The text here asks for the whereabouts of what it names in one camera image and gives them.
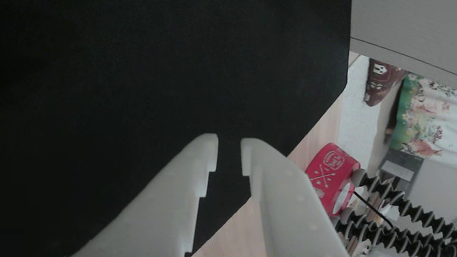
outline black cable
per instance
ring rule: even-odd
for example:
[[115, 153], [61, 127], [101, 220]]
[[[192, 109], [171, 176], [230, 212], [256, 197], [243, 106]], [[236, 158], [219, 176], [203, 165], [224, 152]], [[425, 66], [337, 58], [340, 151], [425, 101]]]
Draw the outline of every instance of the black cable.
[[385, 221], [389, 224], [389, 226], [390, 226], [391, 228], [393, 228], [392, 222], [390, 222], [390, 220], [388, 220], [384, 215], [382, 215], [382, 213], [378, 212], [378, 210], [376, 210], [375, 207], [373, 207], [373, 206], [372, 206], [371, 204], [369, 204], [365, 199], [363, 199], [362, 196], [360, 196], [359, 194], [357, 194], [356, 191], [354, 191], [354, 195], [356, 195], [358, 198], [360, 198], [360, 200], [362, 200], [362, 202], [363, 202], [364, 204], [366, 204], [368, 207], [370, 207], [376, 214], [379, 215], [379, 217], [381, 217], [383, 220], [385, 220]]

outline floral fabric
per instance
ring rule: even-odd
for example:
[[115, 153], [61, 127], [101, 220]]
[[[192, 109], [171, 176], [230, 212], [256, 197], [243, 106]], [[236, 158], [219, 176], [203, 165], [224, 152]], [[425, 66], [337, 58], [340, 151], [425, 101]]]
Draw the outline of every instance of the floral fabric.
[[456, 167], [457, 90], [408, 73], [390, 146]]

